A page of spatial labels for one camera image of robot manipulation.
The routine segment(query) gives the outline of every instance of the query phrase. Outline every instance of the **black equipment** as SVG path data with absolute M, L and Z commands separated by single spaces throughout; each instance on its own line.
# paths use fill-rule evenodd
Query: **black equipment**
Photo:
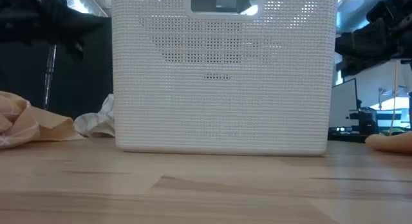
M 369 25 L 336 38 L 335 51 L 343 56 L 342 77 L 401 59 L 412 59 L 412 0 L 384 0 L 366 16 Z
M 48 108 L 57 45 L 75 61 L 83 59 L 83 37 L 104 24 L 107 17 L 82 14 L 66 0 L 0 0 L 0 42 L 50 44 L 45 70 L 44 105 Z
M 359 133 L 361 135 L 379 134 L 377 111 L 370 107 L 359 109 Z

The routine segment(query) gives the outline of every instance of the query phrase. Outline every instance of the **wooden tabletop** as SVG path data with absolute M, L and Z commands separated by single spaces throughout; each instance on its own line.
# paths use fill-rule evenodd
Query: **wooden tabletop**
M 412 156 L 123 153 L 113 139 L 0 151 L 0 223 L 412 223 Z

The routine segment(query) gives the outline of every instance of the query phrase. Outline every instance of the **desk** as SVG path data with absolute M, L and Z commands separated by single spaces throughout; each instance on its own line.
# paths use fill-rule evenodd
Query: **desk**
M 123 153 L 113 139 L 0 151 L 0 223 L 411 223 L 412 157 Z

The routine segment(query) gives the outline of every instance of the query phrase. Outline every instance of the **white plastic basket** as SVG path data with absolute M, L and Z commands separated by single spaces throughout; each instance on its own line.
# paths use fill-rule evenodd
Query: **white plastic basket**
M 231 19 L 191 14 L 187 0 L 113 0 L 120 148 L 325 150 L 337 0 L 261 2 L 253 19 Z

